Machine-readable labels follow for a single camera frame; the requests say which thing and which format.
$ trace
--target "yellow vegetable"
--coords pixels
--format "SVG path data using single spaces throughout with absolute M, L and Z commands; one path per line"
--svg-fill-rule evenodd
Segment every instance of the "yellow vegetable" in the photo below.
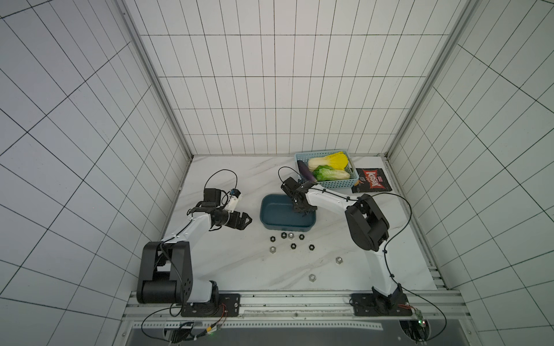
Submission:
M 319 166 L 331 166 L 334 169 L 345 169 L 347 165 L 348 158 L 341 151 L 325 157 L 313 157 L 308 160 L 308 168 L 312 172 Z

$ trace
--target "metal frame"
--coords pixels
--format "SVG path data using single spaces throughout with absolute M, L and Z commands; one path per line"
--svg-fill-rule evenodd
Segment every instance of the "metal frame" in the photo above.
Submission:
M 448 40 L 442 47 L 439 53 L 439 56 L 437 57 L 433 66 L 431 67 L 429 74 L 427 75 L 427 78 L 425 78 L 425 82 L 423 83 L 423 86 L 421 87 L 421 89 L 419 89 L 417 96 L 414 99 L 408 111 L 408 115 L 406 115 L 406 118 L 402 122 L 400 130 L 394 137 L 394 141 L 392 142 L 390 149 L 385 153 L 385 157 L 389 157 L 390 154 L 394 152 L 394 150 L 400 143 L 400 138 L 402 138 L 409 124 L 415 118 L 419 108 L 421 107 L 421 105 L 423 104 L 423 101 L 425 100 L 425 97 L 433 87 L 433 84 L 437 80 L 437 77 L 442 72 L 444 65 L 446 64 L 446 62 L 448 61 L 448 58 L 450 57 L 452 51 L 454 50 L 454 47 L 456 47 L 456 43 L 460 39 L 462 32 L 468 25 L 469 21 L 471 20 L 473 14 L 477 10 L 481 1 L 482 0 L 468 0 L 466 2 L 464 9 L 460 13 L 458 20 L 456 21 L 456 24 L 454 25 L 454 27 L 452 28 L 452 31 L 448 35 Z
M 191 152 L 191 149 L 189 148 L 187 141 L 184 138 L 183 131 L 181 131 L 179 123 L 177 122 L 177 118 L 175 116 L 175 113 L 173 112 L 173 109 L 171 108 L 169 101 L 167 100 L 167 95 L 165 94 L 161 84 L 160 80 L 156 76 L 156 73 L 154 71 L 154 67 L 152 65 L 152 61 L 150 60 L 150 57 L 146 53 L 146 49 L 144 47 L 144 44 L 142 43 L 142 39 L 140 38 L 139 32 L 135 26 L 135 22 L 129 15 L 129 9 L 127 8 L 127 4 L 124 0 L 112 0 L 115 4 L 117 10 L 119 11 L 119 15 L 123 18 L 125 25 L 127 26 L 127 30 L 131 35 L 131 41 L 133 42 L 133 45 L 138 50 L 140 59 L 142 61 L 143 66 L 146 68 L 146 72 L 148 73 L 148 77 L 152 80 L 153 89 L 155 90 L 156 94 L 160 98 L 163 104 L 163 108 L 169 115 L 169 118 L 171 119 L 171 126 L 173 126 L 173 129 L 178 133 L 179 140 L 181 141 L 181 144 L 183 144 L 183 148 L 185 150 L 186 158 L 189 160 L 189 163 L 192 162 L 193 154 Z
M 350 294 L 370 291 L 225 291 L 239 293 L 238 317 L 229 317 L 224 328 L 328 328 L 330 326 L 382 330 L 379 321 L 400 320 L 406 317 L 356 317 L 350 305 Z M 447 318 L 458 319 L 467 335 L 473 335 L 472 345 L 480 345 L 476 330 L 459 291 L 416 291 L 418 295 L 440 307 Z M 425 300 L 407 293 L 410 304 L 420 309 L 426 319 L 443 319 L 443 316 Z M 133 292 L 122 318 L 114 345 L 123 346 L 132 329 L 140 329 L 143 320 L 152 312 L 169 305 L 139 304 Z M 183 318 L 172 317 L 168 312 L 151 316 L 144 324 L 147 328 L 172 328 L 181 322 L 198 321 L 198 327 L 208 326 L 218 317 Z

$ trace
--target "wire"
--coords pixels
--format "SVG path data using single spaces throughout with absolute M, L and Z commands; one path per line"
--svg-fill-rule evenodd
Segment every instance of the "wire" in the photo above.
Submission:
M 223 197 L 221 197 L 221 204 L 223 204 L 223 207 L 225 208 L 227 206 L 227 204 L 229 203 L 229 194 L 225 191 L 222 190 L 222 192 L 225 194 L 225 197 L 227 197 L 227 199 L 225 200 L 225 203 L 223 203 Z
M 226 169 L 226 168 L 220 169 L 220 170 L 218 170 L 217 172 L 213 173 L 213 174 L 208 178 L 208 180 L 206 180 L 206 184 L 204 184 L 204 189 L 206 188 L 206 185 L 208 185 L 209 180 L 212 179 L 212 177 L 213 177 L 214 175 L 216 175 L 217 173 L 222 172 L 222 171 L 229 171 L 229 172 L 231 172 L 231 173 L 233 173 L 233 174 L 235 175 L 235 187 L 234 187 L 234 188 L 236 189 L 236 188 L 237 188 L 237 183 L 238 183 L 238 181 L 239 181 L 239 178 L 237 177 L 237 174 L 236 174 L 235 172 L 233 172 L 233 171 L 230 170 L 230 169 Z
M 330 193 L 330 194 L 332 194 L 333 196 L 337 196 L 337 197 L 340 197 L 340 198 L 344 198 L 344 199 L 346 199 L 346 200 L 360 200 L 360 197 L 357 197 L 356 199 L 350 198 L 350 196 L 344 197 L 344 196 L 341 196 L 341 195 L 337 195 L 336 193 L 330 192 L 330 191 L 327 190 L 327 189 L 320 190 L 320 189 L 316 189 L 316 188 L 309 188 L 308 190 L 317 190 L 317 191 L 321 191 L 321 192 L 325 192 L 325 193 Z
M 282 183 L 284 183 L 284 181 L 283 181 L 283 179 L 281 178 L 281 174 L 279 174 L 279 172 L 281 172 L 281 170 L 282 170 L 283 168 L 290 168 L 290 169 L 292 169 L 296 174 L 298 174 L 298 176 L 302 177 L 302 176 L 300 175 L 300 173 L 298 173 L 298 172 L 296 171 L 296 169 L 294 169 L 294 168 L 292 168 L 292 167 L 289 167 L 289 166 L 282 166 L 281 168 L 279 168 L 279 169 L 277 170 L 277 175 L 279 176 L 279 180 L 281 180 Z
M 337 195 L 337 194 L 335 194 L 335 193 L 329 192 L 329 191 L 327 191 L 327 190 L 320 190 L 320 189 L 314 189 L 314 188 L 310 188 L 310 189 L 312 189 L 312 190 L 318 190 L 318 191 L 322 191 L 322 192 L 326 192 L 326 193 L 330 193 L 330 194 L 332 194 L 332 195 L 335 195 L 335 196 L 340 197 L 340 198 L 344 198 L 344 199 L 346 199 L 346 200 L 353 200 L 353 199 L 350 199 L 350 198 L 347 198 L 347 197 L 340 196 L 340 195 Z M 394 274 L 391 273 L 391 270 L 390 270 L 390 268 L 388 267 L 388 262 L 387 262 L 387 246 L 388 246 L 388 244 L 391 243 L 391 241 L 392 241 L 394 238 L 396 238 L 396 236 L 398 236 L 400 233 L 402 233 L 402 231 L 405 230 L 406 227 L 408 227 L 408 225 L 410 224 L 410 221 L 412 220 L 412 215 L 413 215 L 412 206 L 410 205 L 410 202 L 408 202 L 408 200 L 407 200 L 406 198 L 400 196 L 399 194 L 392 193 L 392 192 L 379 192 L 379 193 L 377 193 L 377 194 L 375 194 L 375 195 L 372 195 L 371 197 L 379 196 L 379 195 L 382 195 L 382 194 L 387 194 L 387 195 L 393 195 L 393 196 L 396 196 L 396 197 L 400 197 L 400 198 L 402 198 L 402 199 L 408 204 L 408 207 L 410 208 L 410 216 L 408 217 L 408 222 L 406 222 L 406 225 L 404 225 L 404 227 L 402 227 L 402 229 L 401 229 L 398 233 L 396 233 L 395 235 L 393 235 L 393 237 L 390 238 L 390 239 L 387 241 L 387 243 L 384 245 L 384 248 L 383 248 L 383 258 L 384 258 L 385 265 L 387 266 L 388 274 L 390 275 L 390 277 L 391 277 L 392 281 L 394 281 L 394 283 L 396 283 L 397 285 L 399 285 L 403 290 L 408 291 L 408 292 L 410 292 L 411 294 L 413 294 L 414 296 L 419 297 L 419 298 L 425 300 L 426 302 L 428 302 L 429 304 L 431 304 L 432 306 L 434 306 L 434 307 L 443 315 L 443 317 L 444 317 L 444 326 L 443 326 L 443 329 L 441 329 L 440 332 L 437 333 L 437 335 L 435 335 L 435 336 L 433 336 L 433 337 L 431 337 L 431 338 L 427 338 L 427 339 L 425 340 L 425 341 L 429 341 L 429 340 L 432 340 L 432 339 L 436 338 L 437 336 L 441 335 L 441 333 L 447 328 L 448 320 L 447 320 L 446 315 L 445 315 L 444 312 L 443 312 L 441 309 L 439 309 L 439 307 L 436 306 L 435 304 L 431 303 L 430 301 L 428 301 L 428 300 L 425 299 L 424 297 L 420 296 L 419 294 L 414 293 L 414 292 L 410 291 L 409 289 L 403 287 L 401 284 L 399 284 L 399 283 L 394 279 Z
M 143 320 L 142 320 L 142 323 L 140 324 L 140 330 L 142 331 L 142 334 L 144 334 L 145 336 L 147 336 L 147 337 L 149 337 L 149 338 L 151 338 L 151 339 L 162 340 L 162 341 L 168 342 L 169 340 L 167 340 L 167 339 L 162 339 L 162 338 L 158 338 L 158 337 L 153 337 L 153 336 L 151 336 L 151 335 L 146 334 L 146 332 L 145 332 L 144 329 L 143 329 L 143 326 L 144 326 L 144 323 L 146 322 L 146 319 L 148 319 L 148 317 L 150 317 L 150 316 L 152 316 L 153 314 L 158 313 L 158 312 L 160 312 L 160 311 L 164 311 L 164 310 L 167 310 L 167 309 L 171 309 L 172 306 L 170 306 L 170 307 L 168 307 L 168 308 L 159 309 L 158 311 L 154 311 L 154 312 L 152 312 L 151 314 L 149 314 L 148 316 L 146 316 L 145 319 L 143 319 Z
M 183 227 L 183 229 L 179 232 L 181 233 L 182 231 L 184 231 L 185 228 L 187 228 L 188 225 L 190 225 L 192 222 L 189 221 L 189 223 Z M 167 254 L 166 250 L 163 249 L 163 245 L 165 243 L 167 243 L 168 241 L 174 239 L 175 237 L 173 238 L 169 238 L 168 240 L 165 240 L 163 242 L 160 243 L 160 250 L 162 251 L 163 255 L 169 260 L 169 262 L 171 263 L 171 265 L 173 266 L 173 268 L 175 268 L 175 273 L 177 274 L 177 277 L 179 278 L 179 285 L 181 286 L 181 309 L 179 310 L 179 312 L 177 314 L 172 314 L 171 313 L 171 308 L 173 307 L 173 304 L 172 306 L 170 306 L 170 315 L 173 316 L 173 317 L 177 317 L 179 316 L 182 312 L 183 312 L 183 309 L 184 309 L 184 285 L 183 285 L 183 278 L 181 277 L 181 274 L 179 273 L 179 271 L 177 270 L 177 266 L 175 265 L 175 263 L 173 263 L 173 261 L 171 260 L 170 256 Z

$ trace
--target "eggplant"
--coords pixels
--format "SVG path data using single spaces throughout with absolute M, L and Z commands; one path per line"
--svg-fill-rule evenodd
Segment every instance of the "eggplant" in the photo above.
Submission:
M 298 164 L 298 171 L 300 172 L 300 175 L 302 175 L 305 181 L 317 182 L 316 178 L 314 177 L 312 172 L 310 172 L 310 169 L 308 168 L 308 166 L 306 166 L 306 164 L 303 161 L 298 160 L 296 161 L 296 163 Z

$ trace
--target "marble table surface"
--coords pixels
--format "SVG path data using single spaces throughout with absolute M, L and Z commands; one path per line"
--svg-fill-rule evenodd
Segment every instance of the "marble table surface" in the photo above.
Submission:
M 380 157 L 353 157 L 352 160 L 359 168 L 383 168 L 387 171 Z M 194 277 L 215 280 L 219 289 L 224 291 L 370 290 L 373 286 L 371 271 L 364 251 L 350 238 L 343 215 L 318 209 L 316 224 L 303 233 L 305 239 L 300 240 L 300 233 L 296 232 L 293 241 L 282 239 L 281 231 L 268 230 L 260 222 L 261 200 L 268 194 L 283 193 L 277 176 L 281 166 L 296 169 L 294 156 L 194 157 L 167 231 L 186 225 L 186 212 L 202 200 L 206 179 L 222 168 L 231 169 L 238 175 L 237 188 L 243 199 L 236 210 L 246 212 L 253 218 L 252 223 L 242 231 L 223 227 L 206 233 L 191 251 Z M 281 170 L 281 176 L 283 179 L 289 176 L 297 178 L 297 174 L 287 168 Z M 234 184 L 232 173 L 220 172 L 207 187 L 227 191 Z M 352 194 L 350 189 L 337 191 Z M 389 221 L 389 236 L 392 237 L 407 221 L 400 199 L 380 195 L 376 201 Z M 271 236 L 276 237 L 276 242 L 270 242 Z M 292 242 L 297 245 L 295 250 L 290 247 Z M 314 244 L 314 251 L 309 250 L 309 244 Z M 269 252 L 271 246 L 276 247 L 276 253 Z M 396 237 L 387 250 L 390 269 L 404 287 L 409 290 L 436 290 L 410 227 Z M 338 256 L 343 259 L 340 265 L 335 261 Z M 315 282 L 308 279 L 309 274 L 316 276 Z

